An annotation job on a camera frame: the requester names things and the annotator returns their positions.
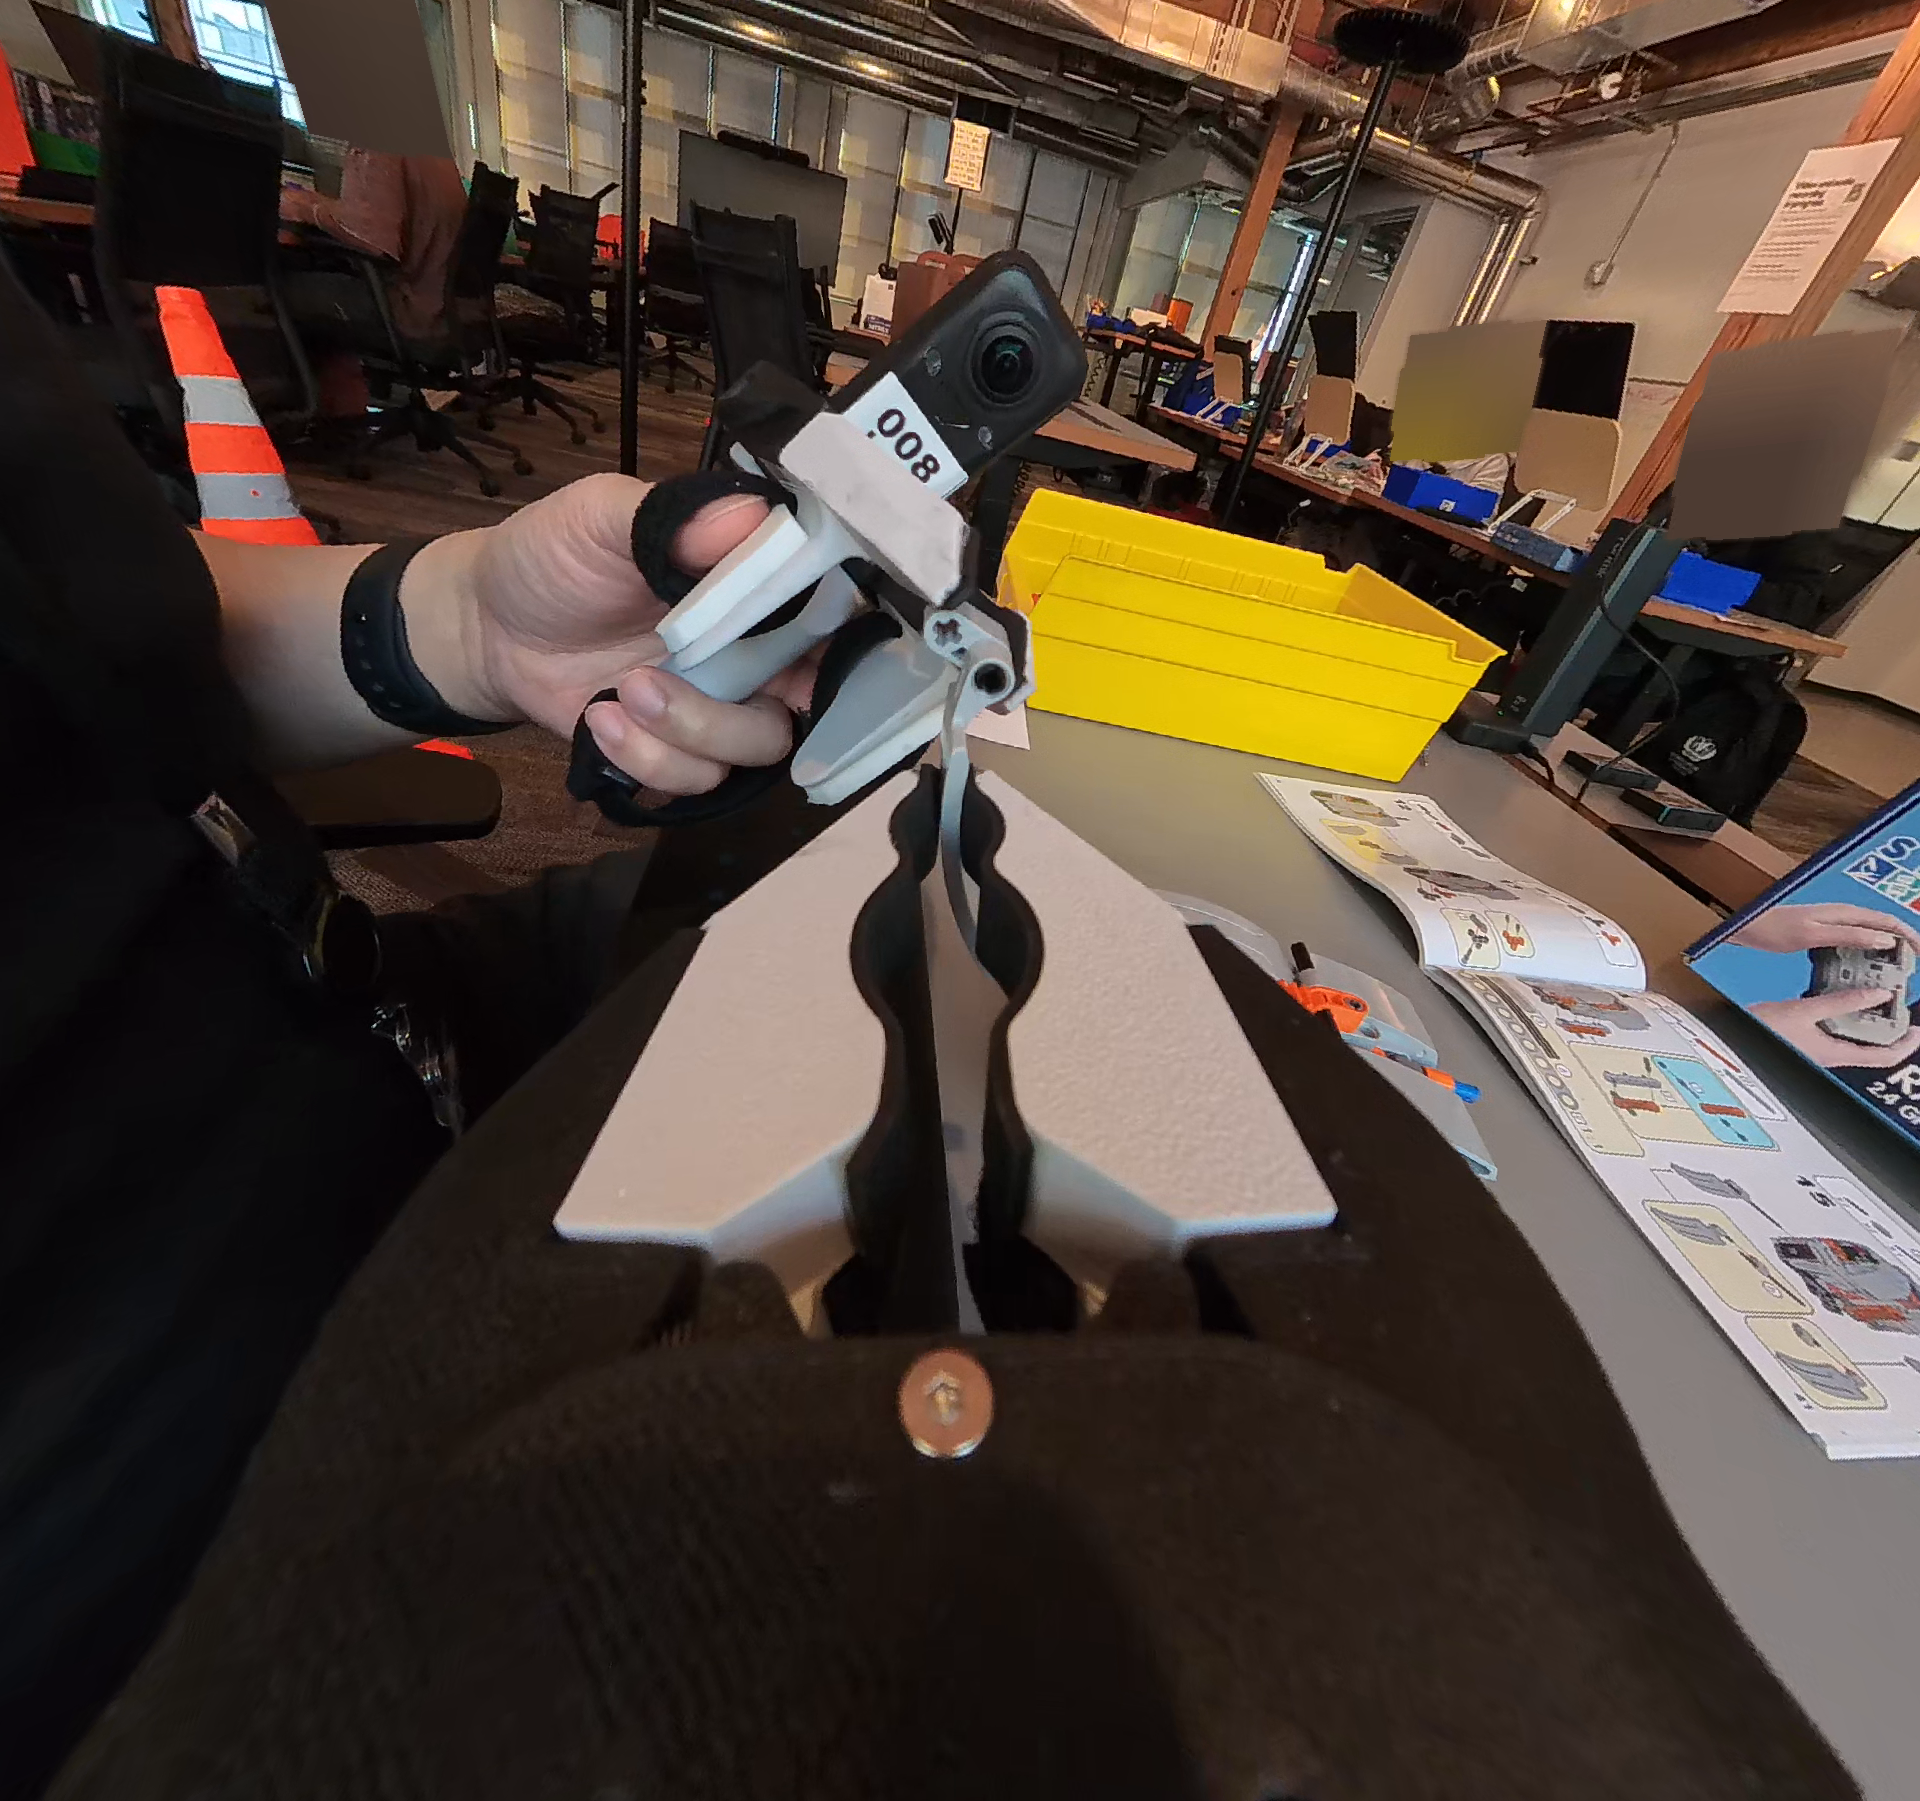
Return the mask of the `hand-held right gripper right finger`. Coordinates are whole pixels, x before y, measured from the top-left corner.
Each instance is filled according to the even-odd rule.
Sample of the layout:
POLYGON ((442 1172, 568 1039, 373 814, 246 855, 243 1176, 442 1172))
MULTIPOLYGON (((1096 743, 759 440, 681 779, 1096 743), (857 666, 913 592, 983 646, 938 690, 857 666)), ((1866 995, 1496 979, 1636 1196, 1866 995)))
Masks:
POLYGON ((978 775, 963 816, 990 1034, 975 1243, 1069 1278, 1197 1240, 1322 1229, 1337 1203, 1173 903, 1019 790, 978 775))

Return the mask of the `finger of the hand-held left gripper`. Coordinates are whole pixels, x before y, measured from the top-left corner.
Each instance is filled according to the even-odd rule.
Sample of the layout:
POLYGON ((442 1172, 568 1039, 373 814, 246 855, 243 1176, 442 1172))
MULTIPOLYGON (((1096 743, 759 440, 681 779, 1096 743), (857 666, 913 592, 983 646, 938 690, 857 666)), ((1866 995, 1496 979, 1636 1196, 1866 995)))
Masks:
POLYGON ((777 451, 777 477, 793 495, 800 529, 822 540, 840 529, 850 545, 830 551, 885 567, 929 604, 948 604, 969 571, 969 526, 945 497, 860 424, 805 424, 777 451))
POLYGON ((910 762, 938 735, 960 666, 903 625, 846 625, 815 678, 793 781, 837 806, 910 762))

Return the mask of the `grey plastic building piece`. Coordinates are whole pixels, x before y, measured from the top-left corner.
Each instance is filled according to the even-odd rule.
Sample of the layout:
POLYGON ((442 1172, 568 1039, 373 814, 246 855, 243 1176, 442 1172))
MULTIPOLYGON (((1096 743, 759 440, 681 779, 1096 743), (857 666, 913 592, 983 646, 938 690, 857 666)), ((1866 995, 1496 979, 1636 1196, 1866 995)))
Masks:
POLYGON ((1032 630, 1019 610, 991 599, 953 602, 925 618, 925 646, 957 670, 941 732, 939 867, 963 945, 978 953, 978 895, 963 855, 972 778, 969 732, 987 713, 1022 708, 1035 690, 1032 630))

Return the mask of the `grey orange toy robot assembly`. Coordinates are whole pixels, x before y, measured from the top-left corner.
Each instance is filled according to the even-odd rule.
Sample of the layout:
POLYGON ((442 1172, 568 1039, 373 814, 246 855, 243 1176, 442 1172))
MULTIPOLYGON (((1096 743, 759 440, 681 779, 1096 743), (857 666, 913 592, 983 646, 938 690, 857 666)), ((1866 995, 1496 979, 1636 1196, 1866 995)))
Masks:
POLYGON ((1499 1168, 1482 1141, 1471 1106, 1479 1091, 1440 1063, 1440 1051, 1410 997, 1358 968, 1315 956, 1306 944, 1285 947, 1246 916, 1197 897, 1159 891, 1190 926, 1213 926, 1302 1008, 1332 1022, 1356 1053, 1383 1061, 1393 1084, 1423 1114, 1484 1183, 1499 1168))

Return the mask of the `person's left forearm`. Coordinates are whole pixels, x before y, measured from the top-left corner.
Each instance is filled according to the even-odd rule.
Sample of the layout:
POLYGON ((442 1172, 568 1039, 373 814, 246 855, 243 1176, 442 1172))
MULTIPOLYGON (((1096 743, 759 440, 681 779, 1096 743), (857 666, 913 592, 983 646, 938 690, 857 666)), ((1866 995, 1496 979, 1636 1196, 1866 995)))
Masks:
POLYGON ((344 599, 370 545, 251 545, 194 532, 215 580, 220 650, 271 775, 323 771, 390 749, 344 662, 344 599))

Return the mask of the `person's left hand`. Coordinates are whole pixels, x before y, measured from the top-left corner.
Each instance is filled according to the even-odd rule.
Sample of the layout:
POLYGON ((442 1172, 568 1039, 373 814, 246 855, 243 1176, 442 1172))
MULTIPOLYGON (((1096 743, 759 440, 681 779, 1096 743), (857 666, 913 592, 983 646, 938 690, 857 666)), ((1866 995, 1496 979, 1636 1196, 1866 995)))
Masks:
POLYGON ((783 760, 815 659, 727 704, 661 674, 669 602, 640 575, 633 521, 651 487, 597 474, 501 524, 430 543, 399 606, 418 670, 461 714, 498 725, 578 724, 643 790, 698 795, 783 760))

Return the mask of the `yellow plastic bin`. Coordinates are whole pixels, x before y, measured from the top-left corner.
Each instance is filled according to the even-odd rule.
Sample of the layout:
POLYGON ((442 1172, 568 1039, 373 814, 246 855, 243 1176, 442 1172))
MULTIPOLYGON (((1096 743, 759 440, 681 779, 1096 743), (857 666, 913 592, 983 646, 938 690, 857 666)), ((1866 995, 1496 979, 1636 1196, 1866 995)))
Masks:
POLYGON ((1368 567, 1255 594, 1070 559, 1032 638, 1041 710, 1386 784, 1501 657, 1368 567))
POLYGON ((1347 574, 1332 571, 1311 552, 1072 493, 1039 490, 1030 497, 1002 551, 998 601, 1032 612, 1067 561, 1325 612, 1340 609, 1348 583, 1347 574))

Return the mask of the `thin black pole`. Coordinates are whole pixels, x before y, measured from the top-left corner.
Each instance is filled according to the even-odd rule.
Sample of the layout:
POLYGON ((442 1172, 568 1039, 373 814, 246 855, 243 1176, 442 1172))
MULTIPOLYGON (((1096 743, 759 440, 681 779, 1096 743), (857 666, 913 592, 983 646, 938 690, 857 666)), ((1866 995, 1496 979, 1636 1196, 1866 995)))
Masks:
POLYGON ((640 474, 640 272, 643 272, 643 22, 645 0, 619 0, 619 396, 618 469, 640 474))

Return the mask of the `black stand with round top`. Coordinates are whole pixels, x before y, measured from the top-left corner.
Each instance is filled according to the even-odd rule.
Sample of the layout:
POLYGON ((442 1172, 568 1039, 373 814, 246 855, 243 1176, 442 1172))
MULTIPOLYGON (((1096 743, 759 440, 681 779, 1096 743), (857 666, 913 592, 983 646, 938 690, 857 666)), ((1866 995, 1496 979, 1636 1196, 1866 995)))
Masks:
POLYGON ((1380 112, 1391 87, 1406 71, 1437 75, 1457 66, 1468 52, 1470 31, 1453 14, 1413 8, 1356 8, 1334 22, 1332 43, 1345 61, 1374 68, 1374 82, 1362 121, 1358 122, 1356 140, 1343 160, 1339 185, 1332 191, 1332 204, 1315 241, 1311 263, 1285 316, 1279 339, 1270 346, 1241 460, 1222 476, 1213 503, 1213 513, 1220 524, 1231 524, 1234 519, 1258 449, 1281 404, 1281 391, 1287 380, 1294 343, 1313 308, 1315 290, 1332 256, 1334 237, 1348 207, 1364 157, 1379 134, 1380 112))

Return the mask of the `blue storage bin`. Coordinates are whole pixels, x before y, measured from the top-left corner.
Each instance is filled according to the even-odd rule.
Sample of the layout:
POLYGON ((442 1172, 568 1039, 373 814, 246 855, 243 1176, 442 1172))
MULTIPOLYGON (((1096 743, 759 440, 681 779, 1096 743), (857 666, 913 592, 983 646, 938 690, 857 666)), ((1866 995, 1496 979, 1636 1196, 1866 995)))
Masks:
POLYGON ((1386 469, 1383 498, 1412 513, 1484 528, 1501 511, 1501 488, 1482 488, 1445 472, 1416 466, 1386 469))
POLYGON ((1684 549, 1670 567, 1657 599, 1722 618, 1744 610, 1759 588, 1760 574, 1757 569, 1684 549))

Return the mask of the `black wristband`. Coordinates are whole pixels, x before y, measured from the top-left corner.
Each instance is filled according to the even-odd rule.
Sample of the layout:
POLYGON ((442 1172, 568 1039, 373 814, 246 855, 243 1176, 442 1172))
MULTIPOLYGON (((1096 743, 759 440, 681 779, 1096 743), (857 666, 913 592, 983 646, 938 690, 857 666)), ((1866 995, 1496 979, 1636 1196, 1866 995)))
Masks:
POLYGON ((342 610, 348 681, 382 724, 423 737, 493 735, 514 724, 459 713, 421 670, 402 604, 402 580, 430 540, 378 547, 352 574, 342 610))

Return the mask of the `black monitor stand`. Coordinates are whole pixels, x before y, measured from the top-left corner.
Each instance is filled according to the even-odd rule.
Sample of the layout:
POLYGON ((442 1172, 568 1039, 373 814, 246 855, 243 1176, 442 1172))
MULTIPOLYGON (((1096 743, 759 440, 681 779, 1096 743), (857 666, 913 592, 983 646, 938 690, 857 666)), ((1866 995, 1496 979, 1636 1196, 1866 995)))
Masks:
POLYGON ((1612 519, 1501 697, 1463 700, 1445 733, 1491 753, 1532 753, 1559 733, 1680 556, 1665 526, 1612 519))

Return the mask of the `orange traffic cone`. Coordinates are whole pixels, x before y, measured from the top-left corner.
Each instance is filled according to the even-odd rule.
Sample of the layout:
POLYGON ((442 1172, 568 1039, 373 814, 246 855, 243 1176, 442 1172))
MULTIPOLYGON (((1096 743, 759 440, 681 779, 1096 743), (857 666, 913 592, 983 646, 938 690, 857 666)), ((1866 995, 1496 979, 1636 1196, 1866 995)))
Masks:
POLYGON ((251 545, 320 545, 300 513, 275 440, 230 355, 205 296, 159 285, 161 336, 183 396, 199 529, 251 545))

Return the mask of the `dark wall screen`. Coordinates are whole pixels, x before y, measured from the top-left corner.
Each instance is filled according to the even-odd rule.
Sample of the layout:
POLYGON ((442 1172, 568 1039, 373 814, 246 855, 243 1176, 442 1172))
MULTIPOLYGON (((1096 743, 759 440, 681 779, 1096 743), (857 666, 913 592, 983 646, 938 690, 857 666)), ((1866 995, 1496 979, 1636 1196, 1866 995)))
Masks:
POLYGON ((737 216, 788 216, 798 227, 800 263, 837 275, 850 183, 846 176, 769 160, 713 136, 678 136, 678 224, 695 229, 695 207, 737 216))

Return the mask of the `white wall poster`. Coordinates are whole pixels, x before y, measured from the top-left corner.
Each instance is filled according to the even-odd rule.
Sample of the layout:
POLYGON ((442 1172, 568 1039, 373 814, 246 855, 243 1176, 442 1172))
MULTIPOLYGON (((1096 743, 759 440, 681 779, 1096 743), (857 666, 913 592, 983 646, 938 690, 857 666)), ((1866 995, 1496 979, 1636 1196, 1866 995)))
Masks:
POLYGON ((1884 138, 1812 149, 1722 292, 1718 312, 1791 313, 1899 145, 1899 138, 1884 138))

